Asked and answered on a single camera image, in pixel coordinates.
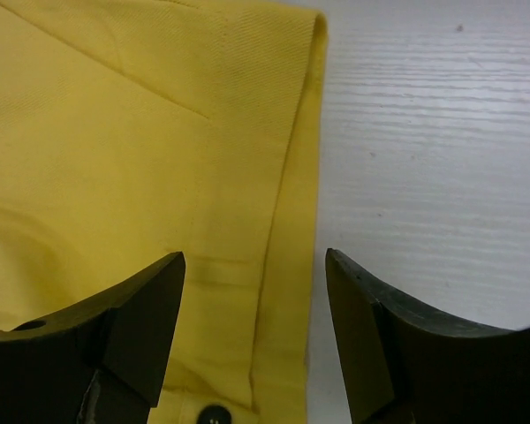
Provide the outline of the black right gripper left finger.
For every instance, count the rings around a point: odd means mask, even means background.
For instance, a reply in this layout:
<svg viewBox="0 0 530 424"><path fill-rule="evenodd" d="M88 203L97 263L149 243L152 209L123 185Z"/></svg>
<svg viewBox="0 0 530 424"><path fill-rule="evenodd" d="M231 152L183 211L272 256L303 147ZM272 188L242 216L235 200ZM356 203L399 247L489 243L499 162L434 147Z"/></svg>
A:
<svg viewBox="0 0 530 424"><path fill-rule="evenodd" d="M168 254L109 289L0 330L0 423L145 423L186 273Z"/></svg>

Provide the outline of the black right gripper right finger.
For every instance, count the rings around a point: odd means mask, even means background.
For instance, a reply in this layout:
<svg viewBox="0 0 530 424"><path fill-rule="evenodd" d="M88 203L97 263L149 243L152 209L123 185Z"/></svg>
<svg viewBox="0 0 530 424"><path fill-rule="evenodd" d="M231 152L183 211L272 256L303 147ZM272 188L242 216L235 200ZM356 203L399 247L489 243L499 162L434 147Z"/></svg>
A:
<svg viewBox="0 0 530 424"><path fill-rule="evenodd" d="M329 307L355 423L530 423L530 327L432 307L336 249Z"/></svg>

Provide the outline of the yellow trousers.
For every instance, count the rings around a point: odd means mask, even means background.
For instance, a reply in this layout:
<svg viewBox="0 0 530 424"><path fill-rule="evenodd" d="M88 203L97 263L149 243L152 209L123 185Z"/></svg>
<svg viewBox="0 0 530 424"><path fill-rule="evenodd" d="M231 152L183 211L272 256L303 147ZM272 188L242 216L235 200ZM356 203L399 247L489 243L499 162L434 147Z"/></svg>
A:
<svg viewBox="0 0 530 424"><path fill-rule="evenodd" d="M164 255L154 423L303 423L327 21L271 1L0 1L0 329Z"/></svg>

